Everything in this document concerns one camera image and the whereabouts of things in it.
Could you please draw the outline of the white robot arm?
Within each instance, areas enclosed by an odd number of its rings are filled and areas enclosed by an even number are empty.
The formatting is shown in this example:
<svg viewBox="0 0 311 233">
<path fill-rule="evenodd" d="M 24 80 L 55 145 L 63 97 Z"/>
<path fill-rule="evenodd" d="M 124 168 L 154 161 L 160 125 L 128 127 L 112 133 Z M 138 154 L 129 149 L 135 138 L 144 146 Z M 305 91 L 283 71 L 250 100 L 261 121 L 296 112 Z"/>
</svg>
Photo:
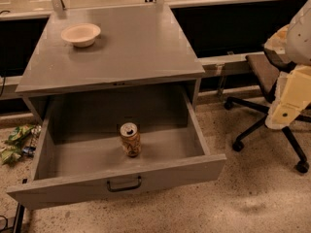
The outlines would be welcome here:
<svg viewBox="0 0 311 233">
<path fill-rule="evenodd" d="M 290 62 L 279 68 L 275 99 L 265 120 L 276 130 L 289 126 L 311 103 L 311 0 L 288 24 L 284 49 Z"/>
</svg>

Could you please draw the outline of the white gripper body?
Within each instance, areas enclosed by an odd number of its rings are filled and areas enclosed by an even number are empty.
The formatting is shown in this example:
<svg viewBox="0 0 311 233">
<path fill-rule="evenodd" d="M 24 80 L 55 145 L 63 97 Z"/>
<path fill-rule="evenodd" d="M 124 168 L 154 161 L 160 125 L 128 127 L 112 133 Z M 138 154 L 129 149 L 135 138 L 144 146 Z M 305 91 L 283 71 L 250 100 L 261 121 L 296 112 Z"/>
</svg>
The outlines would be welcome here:
<svg viewBox="0 0 311 233">
<path fill-rule="evenodd" d="M 289 26 L 285 25 L 276 31 L 271 37 L 269 37 L 263 46 L 263 50 L 265 52 L 274 50 L 277 53 L 284 54 L 287 44 L 288 28 Z"/>
</svg>

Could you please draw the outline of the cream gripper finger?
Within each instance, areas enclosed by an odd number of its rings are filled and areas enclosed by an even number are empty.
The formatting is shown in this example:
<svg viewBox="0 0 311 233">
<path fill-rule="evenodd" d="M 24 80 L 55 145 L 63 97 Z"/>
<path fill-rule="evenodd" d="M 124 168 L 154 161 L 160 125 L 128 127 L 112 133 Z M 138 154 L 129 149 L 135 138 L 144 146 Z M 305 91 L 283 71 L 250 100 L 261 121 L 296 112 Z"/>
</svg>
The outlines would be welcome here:
<svg viewBox="0 0 311 233">
<path fill-rule="evenodd" d="M 281 72 L 265 125 L 274 130 L 289 126 L 311 103 L 311 67 L 297 65 L 290 73 Z"/>
</svg>

